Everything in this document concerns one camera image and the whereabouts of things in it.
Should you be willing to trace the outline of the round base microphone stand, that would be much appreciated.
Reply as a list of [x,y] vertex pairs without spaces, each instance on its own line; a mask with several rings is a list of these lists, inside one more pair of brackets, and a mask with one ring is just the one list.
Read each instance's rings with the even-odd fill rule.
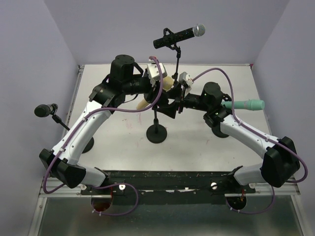
[[156,109],[154,109],[154,124],[147,129],[146,137],[153,144],[160,144],[167,138],[167,130],[159,124]]

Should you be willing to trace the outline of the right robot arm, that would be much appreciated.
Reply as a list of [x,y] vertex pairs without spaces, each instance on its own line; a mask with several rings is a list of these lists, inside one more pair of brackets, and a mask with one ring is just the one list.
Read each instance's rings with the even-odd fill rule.
[[222,101],[229,98],[215,82],[207,82],[200,95],[191,94],[188,83],[172,82],[163,87],[157,110],[171,118],[183,108],[204,111],[203,118],[216,136],[230,136],[262,158],[260,164],[235,168],[226,181],[229,191],[239,192],[250,183],[265,182],[281,187],[300,169],[293,140],[269,136],[243,122],[231,108],[222,105]]

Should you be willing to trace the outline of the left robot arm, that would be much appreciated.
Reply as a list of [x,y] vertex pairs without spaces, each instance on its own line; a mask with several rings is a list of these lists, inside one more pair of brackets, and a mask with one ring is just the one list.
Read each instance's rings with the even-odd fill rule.
[[[149,57],[149,63],[143,70],[128,55],[118,55],[112,61],[110,73],[93,88],[81,115],[68,130],[66,135],[51,149],[43,149],[39,155],[46,168],[42,188],[46,194],[54,193],[47,189],[50,175],[69,188],[80,184],[92,186],[98,194],[104,194],[109,189],[106,174],[98,168],[84,167],[79,159],[84,148],[93,135],[114,112],[140,113],[156,105],[160,99],[167,77],[165,66],[154,57]],[[121,109],[126,95],[156,92],[151,105],[137,109]]]

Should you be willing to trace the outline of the black glitter microphone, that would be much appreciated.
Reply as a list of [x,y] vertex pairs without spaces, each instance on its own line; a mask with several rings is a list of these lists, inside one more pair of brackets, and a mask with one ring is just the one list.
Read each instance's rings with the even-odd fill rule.
[[177,47],[177,43],[191,39],[193,37],[201,37],[205,34],[205,26],[203,24],[197,24],[192,28],[182,30],[180,32],[172,32],[169,28],[163,30],[163,37],[153,41],[155,49],[167,47],[174,50]]

